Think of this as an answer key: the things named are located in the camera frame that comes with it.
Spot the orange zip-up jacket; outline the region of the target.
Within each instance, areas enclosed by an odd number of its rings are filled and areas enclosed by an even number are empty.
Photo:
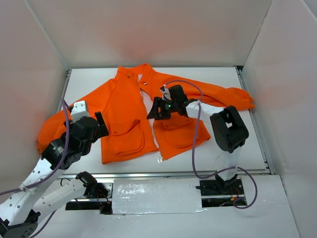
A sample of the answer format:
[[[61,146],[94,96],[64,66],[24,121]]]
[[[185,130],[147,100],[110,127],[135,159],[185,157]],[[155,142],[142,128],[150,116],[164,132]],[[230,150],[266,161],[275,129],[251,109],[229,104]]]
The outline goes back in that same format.
[[[115,78],[84,96],[90,114],[101,112],[109,136],[101,139],[102,163],[121,162],[160,151],[167,160],[192,149],[196,119],[172,114],[171,119],[149,123],[142,92],[151,99],[161,96],[160,87],[180,84],[189,98],[216,106],[254,108],[250,94],[239,88],[223,88],[155,71],[149,64],[119,67]],[[197,145],[210,139],[203,122],[199,123]]]

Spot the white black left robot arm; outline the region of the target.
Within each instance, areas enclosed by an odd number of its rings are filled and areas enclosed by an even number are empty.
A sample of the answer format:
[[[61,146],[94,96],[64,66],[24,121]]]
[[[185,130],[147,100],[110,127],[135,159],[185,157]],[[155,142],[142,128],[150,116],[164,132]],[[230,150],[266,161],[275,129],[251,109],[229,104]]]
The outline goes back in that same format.
[[[108,135],[101,112],[78,121],[67,120],[66,132],[51,141],[33,171],[18,189],[0,205],[0,236],[2,238],[34,237],[44,219],[73,199],[106,198],[108,190],[88,172],[80,172],[57,190],[45,194],[50,185],[69,167],[90,152],[98,139]]]

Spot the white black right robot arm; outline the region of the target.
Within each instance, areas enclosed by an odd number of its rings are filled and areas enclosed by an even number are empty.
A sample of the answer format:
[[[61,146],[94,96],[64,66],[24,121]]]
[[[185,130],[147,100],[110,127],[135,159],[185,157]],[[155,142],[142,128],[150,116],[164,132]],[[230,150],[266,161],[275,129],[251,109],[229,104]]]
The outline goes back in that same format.
[[[181,85],[160,88],[161,97],[154,97],[153,105],[147,115],[147,119],[167,120],[172,113],[178,113],[190,119],[196,119],[193,135],[192,168],[196,177],[208,179],[215,177],[216,190],[221,194],[227,194],[237,180],[237,161],[240,148],[249,137],[249,132],[234,106],[226,108],[215,107],[202,103],[200,99],[188,99]],[[214,139],[218,147],[224,152],[223,158],[215,173],[208,176],[200,176],[195,166],[195,149],[200,122],[210,122]]]

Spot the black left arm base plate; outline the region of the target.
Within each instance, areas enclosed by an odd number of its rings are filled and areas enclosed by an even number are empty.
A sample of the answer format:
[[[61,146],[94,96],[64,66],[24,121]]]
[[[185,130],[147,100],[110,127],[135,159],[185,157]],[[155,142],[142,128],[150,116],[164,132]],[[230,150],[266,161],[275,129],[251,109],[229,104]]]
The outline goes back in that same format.
[[[90,197],[81,196],[69,201],[66,211],[97,211],[99,214],[112,215],[113,183],[99,183],[99,189]]]

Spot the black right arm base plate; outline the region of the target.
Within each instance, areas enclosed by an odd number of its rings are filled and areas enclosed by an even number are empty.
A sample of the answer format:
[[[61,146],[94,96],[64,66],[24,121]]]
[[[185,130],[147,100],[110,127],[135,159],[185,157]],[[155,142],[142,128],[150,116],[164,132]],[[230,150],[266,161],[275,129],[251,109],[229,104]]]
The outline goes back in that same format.
[[[237,206],[247,205],[240,179],[237,179],[232,185],[226,188],[221,187],[216,180],[201,180],[196,189],[201,193],[203,208],[233,206],[233,202],[239,198],[241,200],[236,202]]]

